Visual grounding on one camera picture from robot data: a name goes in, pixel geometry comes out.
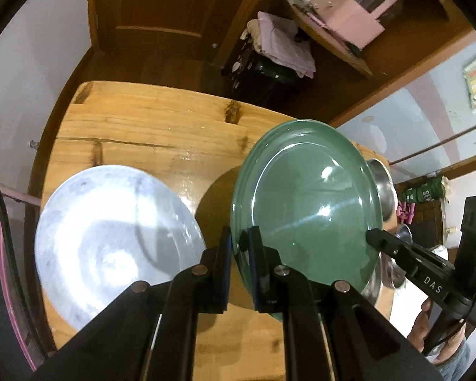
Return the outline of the person's right hand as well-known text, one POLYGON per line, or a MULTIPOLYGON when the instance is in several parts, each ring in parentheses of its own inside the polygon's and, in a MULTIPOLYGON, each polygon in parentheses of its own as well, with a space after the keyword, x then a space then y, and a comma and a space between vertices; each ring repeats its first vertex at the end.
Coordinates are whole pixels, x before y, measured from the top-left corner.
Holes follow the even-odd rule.
MULTIPOLYGON (((407 339, 420 353, 424 349, 424 340, 430 330, 429 326, 429 312, 432 308, 432 301, 427 298, 421 305, 421 312, 416 317, 413 324, 413 328, 407 336, 407 339)), ((458 350, 458 347, 462 343, 465 335, 466 324, 457 326, 458 332, 452 336, 451 339, 446 341, 446 344, 440 350, 440 354, 434 359, 434 365, 444 364, 449 360, 458 350)))

